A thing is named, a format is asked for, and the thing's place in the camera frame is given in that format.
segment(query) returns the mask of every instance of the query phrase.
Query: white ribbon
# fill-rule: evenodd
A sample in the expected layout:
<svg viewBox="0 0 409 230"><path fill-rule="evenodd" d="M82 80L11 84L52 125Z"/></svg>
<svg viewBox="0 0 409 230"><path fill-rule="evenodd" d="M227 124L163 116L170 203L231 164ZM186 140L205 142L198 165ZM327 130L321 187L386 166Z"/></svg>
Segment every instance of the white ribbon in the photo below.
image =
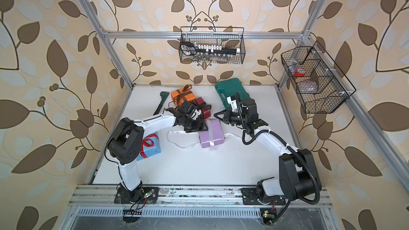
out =
<svg viewBox="0 0 409 230"><path fill-rule="evenodd" d="M200 144L200 142L196 142L196 143L193 143L193 144L188 145L188 146L186 146L186 147L179 146L178 144L176 144L176 143L174 143L174 142L171 142L171 141L169 140L169 135L170 135L170 134L174 134L174 133L183 134L183 136L184 136L185 138L187 138L187 140L191 140L192 138L194 138L194 137L192 137L192 136L193 136L193 135L196 135L196 136L197 136L198 133L197 133L197 132L186 133L186 132L183 131L183 130L177 130L177 131L176 131L176 130L173 130L173 131L169 131L168 134L166 135L166 138L168 139L168 141L169 141L170 143L174 144L175 146L177 146L177 147L179 147L179 148L188 150L188 149L193 148L193 147L196 146L197 144Z"/></svg>
<svg viewBox="0 0 409 230"><path fill-rule="evenodd" d="M215 151L216 147L214 146L214 141L213 141L212 122L209 119L207 119L206 122L207 122L207 127L209 129L208 133L209 133L210 150Z"/></svg>

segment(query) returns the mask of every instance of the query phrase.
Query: leaf pattern wallpaper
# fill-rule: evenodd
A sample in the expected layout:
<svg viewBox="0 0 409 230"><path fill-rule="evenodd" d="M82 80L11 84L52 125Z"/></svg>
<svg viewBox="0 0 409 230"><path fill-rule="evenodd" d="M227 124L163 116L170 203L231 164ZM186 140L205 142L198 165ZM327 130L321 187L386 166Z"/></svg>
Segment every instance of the leaf pattern wallpaper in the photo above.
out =
<svg viewBox="0 0 409 230"><path fill-rule="evenodd" d="M248 31L301 31L315 0L89 0L106 30L173 31L238 26Z"/></svg>
<svg viewBox="0 0 409 230"><path fill-rule="evenodd" d="M373 119L409 159L409 0L328 0L312 37L351 79ZM406 229L409 197L346 105L305 114L290 82L284 98L312 151L345 230ZM379 199L388 193L379 211Z"/></svg>
<svg viewBox="0 0 409 230"><path fill-rule="evenodd" d="M4 229L57 227L128 92L78 6L0 0Z"/></svg>

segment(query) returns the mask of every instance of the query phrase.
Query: black wire basket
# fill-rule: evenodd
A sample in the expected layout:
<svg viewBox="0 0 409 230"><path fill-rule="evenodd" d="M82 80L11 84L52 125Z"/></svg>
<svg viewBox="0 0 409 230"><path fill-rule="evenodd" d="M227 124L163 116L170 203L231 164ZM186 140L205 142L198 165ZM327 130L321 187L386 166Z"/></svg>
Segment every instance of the black wire basket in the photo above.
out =
<svg viewBox="0 0 409 230"><path fill-rule="evenodd" d="M180 62L243 64L243 33L238 27L181 27Z"/></svg>
<svg viewBox="0 0 409 230"><path fill-rule="evenodd" d="M322 46L299 46L281 54L285 72L306 114L333 113L355 91L354 85L334 62L327 66L321 56ZM350 87L342 85L335 77L338 72Z"/></svg>

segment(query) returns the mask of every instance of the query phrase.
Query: red gift box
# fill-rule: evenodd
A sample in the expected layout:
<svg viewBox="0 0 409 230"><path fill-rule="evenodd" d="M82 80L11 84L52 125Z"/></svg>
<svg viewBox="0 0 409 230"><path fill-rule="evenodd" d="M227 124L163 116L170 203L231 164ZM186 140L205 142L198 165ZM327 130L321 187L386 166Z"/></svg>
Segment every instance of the red gift box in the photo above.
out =
<svg viewBox="0 0 409 230"><path fill-rule="evenodd" d="M203 119L210 117L210 109L212 108L211 105L207 105L206 102L202 99L202 97L196 98L196 103L198 104L199 108L202 110Z"/></svg>

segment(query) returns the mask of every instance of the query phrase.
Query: red ribbon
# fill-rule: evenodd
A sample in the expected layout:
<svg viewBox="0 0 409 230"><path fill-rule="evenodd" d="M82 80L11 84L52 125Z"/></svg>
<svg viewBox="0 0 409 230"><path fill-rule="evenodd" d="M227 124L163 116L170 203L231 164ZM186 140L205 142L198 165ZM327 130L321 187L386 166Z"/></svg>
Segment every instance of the red ribbon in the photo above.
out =
<svg viewBox="0 0 409 230"><path fill-rule="evenodd" d="M143 158L148 158L148 157L145 155L144 146L146 146L146 147L152 147L152 146L155 145L155 143L154 143L151 139L149 139L149 138L152 138L152 137L155 137L155 138L159 139L156 134L150 134L150 135L147 135L147 136L142 140L142 146L141 146L140 154L141 154L141 156L142 156Z"/></svg>

